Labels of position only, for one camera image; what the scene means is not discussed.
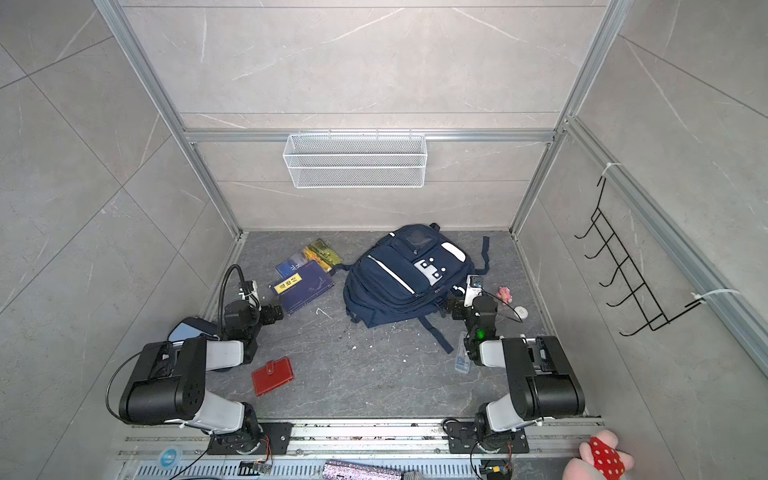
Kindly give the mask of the navy blue student backpack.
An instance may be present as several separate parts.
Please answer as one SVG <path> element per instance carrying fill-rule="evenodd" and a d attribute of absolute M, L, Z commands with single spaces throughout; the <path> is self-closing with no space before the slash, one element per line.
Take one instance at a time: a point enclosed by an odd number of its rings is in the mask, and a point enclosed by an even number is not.
<path fill-rule="evenodd" d="M 490 238 L 484 236 L 484 265 L 478 269 L 438 224 L 412 224 L 388 233 L 355 262 L 336 265 L 329 274 L 347 273 L 342 293 L 352 322 L 372 329 L 416 319 L 450 354 L 454 348 L 427 316 L 443 315 L 465 291 L 468 276 L 488 273 L 489 248 Z"/>

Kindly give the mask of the Animal Farm colourful book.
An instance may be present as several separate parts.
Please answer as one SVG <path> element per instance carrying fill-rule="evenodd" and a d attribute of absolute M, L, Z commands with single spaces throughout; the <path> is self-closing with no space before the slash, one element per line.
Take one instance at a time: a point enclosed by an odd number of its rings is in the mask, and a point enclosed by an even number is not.
<path fill-rule="evenodd" d="M 277 264 L 275 271 L 281 278 L 287 278 L 312 261 L 322 267 L 325 272 L 343 263 L 342 257 L 322 238 L 318 238 Z"/>

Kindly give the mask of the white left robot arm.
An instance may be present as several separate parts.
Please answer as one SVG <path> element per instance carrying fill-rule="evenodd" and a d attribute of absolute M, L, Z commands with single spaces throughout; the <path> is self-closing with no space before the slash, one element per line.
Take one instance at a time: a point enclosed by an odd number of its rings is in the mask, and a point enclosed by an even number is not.
<path fill-rule="evenodd" d="M 224 307 L 223 323 L 182 320 L 161 342 L 145 345 L 113 415 L 128 425 L 177 425 L 210 437 L 209 455 L 287 452 L 292 425 L 262 425 L 247 402 L 224 398 L 206 387 L 207 374 L 251 363 L 262 327 L 284 318 L 280 305 L 254 298 Z"/>

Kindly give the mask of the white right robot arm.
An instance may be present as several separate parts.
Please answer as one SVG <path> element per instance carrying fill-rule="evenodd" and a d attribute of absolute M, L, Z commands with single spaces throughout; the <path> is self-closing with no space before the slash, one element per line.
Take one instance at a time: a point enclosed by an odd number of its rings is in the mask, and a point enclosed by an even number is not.
<path fill-rule="evenodd" d="M 529 425 L 584 413 L 585 395 L 557 337 L 500 337 L 497 299 L 488 295 L 475 297 L 470 305 L 454 300 L 448 310 L 465 324 L 467 359 L 502 369 L 507 379 L 508 393 L 475 414 L 474 441 L 480 448 L 497 451 Z"/>

